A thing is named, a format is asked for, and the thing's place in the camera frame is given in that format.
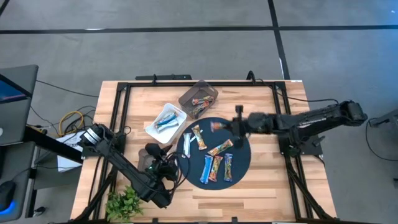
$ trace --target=navy blue circular mat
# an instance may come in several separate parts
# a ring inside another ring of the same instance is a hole
[[[187,181],[191,184],[206,190],[221,190],[228,188],[236,183],[238,183],[246,174],[249,169],[250,160],[251,160],[251,150],[249,141],[247,139],[244,140],[243,147],[237,148],[235,145],[221,153],[217,156],[222,156],[223,160],[221,161],[220,167],[218,168],[217,172],[217,182],[213,182],[211,180],[208,181],[207,184],[203,184],[200,182],[200,177],[205,167],[205,155],[209,155],[207,152],[212,150],[213,148],[223,144],[226,140],[230,139],[234,142],[237,138],[232,135],[227,130],[216,130],[213,133],[210,129],[210,121],[213,122],[221,122],[227,123],[228,121],[223,118],[203,118],[200,119],[189,127],[183,133],[192,133],[191,138],[194,137],[194,133],[192,128],[199,124],[199,127],[203,132],[201,136],[205,141],[207,149],[199,150],[198,142],[196,138],[190,144],[190,172],[187,176]],[[183,145],[184,145],[184,137],[183,135],[180,136],[180,139],[177,143],[177,152],[183,153]],[[230,153],[233,155],[232,157],[232,182],[228,182],[224,180],[224,170],[225,170],[225,154]],[[186,159],[179,159],[180,161],[180,169],[185,175],[188,170],[188,161]]]

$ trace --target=gray floor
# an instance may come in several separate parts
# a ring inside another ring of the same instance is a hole
[[[387,0],[277,0],[280,26],[398,24],[398,4]],[[271,25],[267,1],[11,0],[0,29]],[[352,99],[369,117],[398,108],[398,30],[283,31],[291,79],[303,80],[308,99]],[[103,80],[132,80],[153,73],[236,79],[282,79],[273,31],[143,34],[0,35],[0,67],[35,63],[39,80],[98,94]],[[37,84],[32,106],[57,122],[86,98]],[[323,106],[311,103],[311,108]],[[29,122],[45,124],[31,113]],[[397,158],[397,131],[369,130],[380,155]],[[328,131],[322,142],[337,214],[344,220],[396,223],[398,163],[368,150],[364,126]],[[66,221],[76,183],[40,193],[50,207],[31,223]]]

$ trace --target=leaves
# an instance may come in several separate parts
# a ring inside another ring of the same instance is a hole
[[[106,203],[107,220],[129,222],[130,218],[136,216],[136,214],[144,214],[142,208],[139,207],[141,203],[131,186],[126,186],[123,194],[110,192]]]

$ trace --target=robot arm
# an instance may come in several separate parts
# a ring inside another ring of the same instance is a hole
[[[107,159],[115,169],[130,180],[131,187],[143,201],[151,200],[159,208],[171,203],[173,191],[165,189],[162,179],[166,177],[177,181],[177,166],[173,159],[164,159],[166,152],[161,150],[159,145],[146,145],[147,152],[154,157],[154,160],[145,171],[139,171],[117,150],[124,146],[124,134],[114,134],[103,124],[94,124],[80,138],[78,144]]]
[[[329,105],[296,115],[251,113],[242,118],[243,106],[236,106],[237,117],[224,128],[239,138],[247,134],[289,134],[290,145],[299,147],[309,137],[345,125],[360,126],[367,120],[361,106],[353,101]]]

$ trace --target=transparent plastic bin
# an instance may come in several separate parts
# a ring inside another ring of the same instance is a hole
[[[192,105],[192,99],[199,99],[205,96],[212,96],[214,100],[210,103],[210,105],[205,108],[200,113],[193,115],[192,111],[198,105]],[[178,102],[180,103],[181,109],[186,112],[186,114],[191,117],[192,119],[198,119],[203,113],[206,112],[215,102],[218,96],[218,91],[215,90],[212,86],[210,86],[204,80],[200,80],[196,84],[194,84],[191,89],[189,89],[184,95],[182,95]]]

